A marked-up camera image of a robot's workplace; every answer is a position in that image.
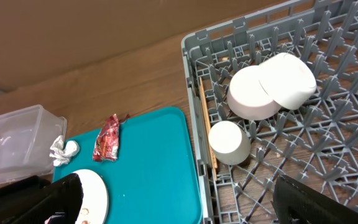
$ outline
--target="clear plastic container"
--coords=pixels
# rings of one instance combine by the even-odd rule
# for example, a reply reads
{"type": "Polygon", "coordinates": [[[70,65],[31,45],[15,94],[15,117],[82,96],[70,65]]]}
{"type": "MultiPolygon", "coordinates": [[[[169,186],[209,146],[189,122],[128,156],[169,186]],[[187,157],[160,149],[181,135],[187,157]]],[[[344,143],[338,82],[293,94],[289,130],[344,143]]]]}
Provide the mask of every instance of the clear plastic container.
{"type": "Polygon", "coordinates": [[[66,125],[41,105],[0,115],[0,184],[52,173],[49,148],[66,125]]]}

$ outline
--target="wall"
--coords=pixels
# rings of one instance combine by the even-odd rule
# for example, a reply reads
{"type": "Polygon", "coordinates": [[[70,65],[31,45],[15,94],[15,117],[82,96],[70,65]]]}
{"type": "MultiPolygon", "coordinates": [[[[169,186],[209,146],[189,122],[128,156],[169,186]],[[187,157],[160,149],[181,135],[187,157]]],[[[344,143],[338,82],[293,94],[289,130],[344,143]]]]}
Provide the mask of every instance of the wall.
{"type": "Polygon", "coordinates": [[[0,89],[283,1],[0,0],[0,89]]]}

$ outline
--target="white ceramic dish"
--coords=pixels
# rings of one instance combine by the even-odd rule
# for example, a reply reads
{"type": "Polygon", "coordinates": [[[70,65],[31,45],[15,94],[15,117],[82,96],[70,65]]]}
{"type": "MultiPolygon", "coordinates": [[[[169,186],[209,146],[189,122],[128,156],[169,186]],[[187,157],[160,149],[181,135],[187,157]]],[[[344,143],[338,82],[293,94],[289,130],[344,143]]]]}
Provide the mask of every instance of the white ceramic dish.
{"type": "Polygon", "coordinates": [[[266,119],[281,108],[260,85],[262,71],[257,65],[248,66],[239,70],[230,81],[227,103],[230,110],[241,118],[266,119]]]}
{"type": "Polygon", "coordinates": [[[227,165],[243,162],[251,149],[248,136],[230,121],[216,123],[209,131],[208,141],[216,158],[227,165]]]}
{"type": "Polygon", "coordinates": [[[259,67],[259,82],[266,93],[281,106],[297,110],[316,91],[316,79],[299,58],[280,53],[259,67]]]}
{"type": "Polygon", "coordinates": [[[109,208],[107,188],[102,178],[92,170],[74,171],[80,177],[83,188],[83,202],[75,224],[103,224],[109,208]]]}

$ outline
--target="crumpled white tissue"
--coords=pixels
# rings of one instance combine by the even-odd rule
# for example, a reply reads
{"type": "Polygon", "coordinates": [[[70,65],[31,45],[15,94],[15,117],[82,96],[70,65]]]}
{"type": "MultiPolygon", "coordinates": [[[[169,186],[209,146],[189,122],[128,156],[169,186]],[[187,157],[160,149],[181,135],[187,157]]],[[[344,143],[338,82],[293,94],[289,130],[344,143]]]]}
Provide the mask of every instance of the crumpled white tissue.
{"type": "Polygon", "coordinates": [[[61,166],[63,164],[68,164],[70,162],[70,158],[75,156],[80,150],[80,146],[76,141],[68,141],[66,143],[66,148],[63,149],[64,141],[63,136],[57,137],[53,144],[50,146],[51,152],[49,157],[55,158],[53,161],[54,166],[61,166]]]}

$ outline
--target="red snack wrapper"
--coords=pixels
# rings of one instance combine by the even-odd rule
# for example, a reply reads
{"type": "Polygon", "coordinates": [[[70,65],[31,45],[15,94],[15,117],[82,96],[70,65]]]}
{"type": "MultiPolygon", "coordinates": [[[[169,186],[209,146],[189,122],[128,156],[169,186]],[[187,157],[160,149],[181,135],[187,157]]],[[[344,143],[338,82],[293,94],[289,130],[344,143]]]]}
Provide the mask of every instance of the red snack wrapper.
{"type": "Polygon", "coordinates": [[[94,144],[92,159],[96,162],[103,160],[115,161],[118,154],[119,125],[117,115],[110,116],[100,130],[94,144]]]}

